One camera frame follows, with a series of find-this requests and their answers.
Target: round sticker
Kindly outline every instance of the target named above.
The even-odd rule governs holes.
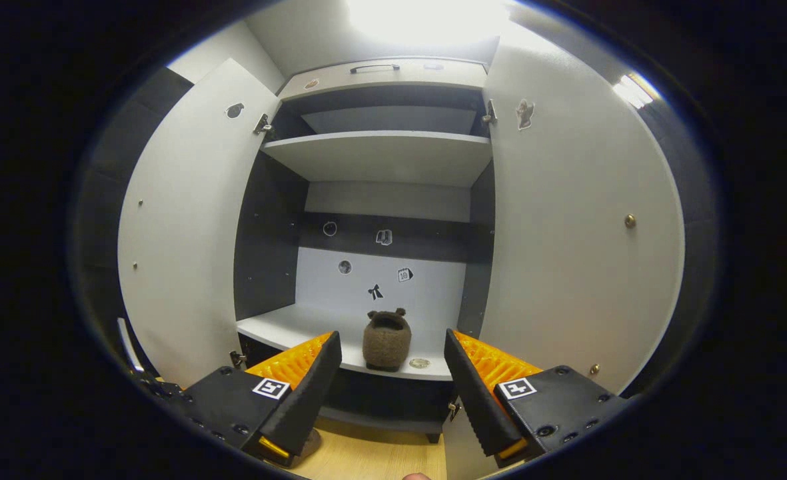
[[[427,359],[411,359],[408,365],[414,368],[426,368],[429,365],[429,361],[427,361]]]

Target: wooden floor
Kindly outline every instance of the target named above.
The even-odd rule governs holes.
[[[313,480],[400,480],[423,473],[446,480],[444,435],[432,444],[426,435],[382,431],[318,419],[323,444],[293,473]]]

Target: screw hole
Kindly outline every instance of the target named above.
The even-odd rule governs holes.
[[[539,437],[550,437],[552,434],[554,434],[555,431],[556,428],[554,426],[545,425],[537,429],[536,435],[538,435]]]

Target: fuzzy brown container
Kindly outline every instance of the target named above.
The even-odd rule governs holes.
[[[367,313],[369,325],[363,329],[363,359],[367,368],[396,371],[408,358],[411,327],[405,321],[404,308],[396,312]]]

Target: cabinet door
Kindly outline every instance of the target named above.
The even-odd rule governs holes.
[[[240,115],[229,118],[238,103]],[[240,350],[236,225],[263,140],[253,129],[277,107],[269,89],[226,60],[168,112],[129,180],[118,232],[124,303],[150,361],[181,387]]]
[[[496,227],[480,339],[621,392],[657,347],[683,271],[671,170],[638,113],[585,63],[509,24],[485,81]],[[534,106],[521,129],[516,109]],[[625,227],[625,217],[636,227]]]

